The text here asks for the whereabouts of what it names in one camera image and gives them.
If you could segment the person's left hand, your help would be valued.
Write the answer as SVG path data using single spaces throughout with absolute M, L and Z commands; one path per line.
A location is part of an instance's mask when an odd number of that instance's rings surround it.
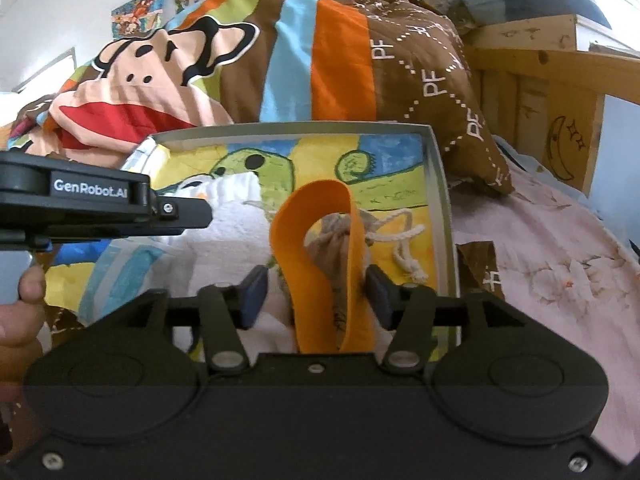
M 46 320 L 44 295 L 46 280 L 40 266 L 26 270 L 18 284 L 14 304 L 1 306 L 1 401 L 14 402 L 23 379 L 35 360 L 42 356 L 37 338 Z

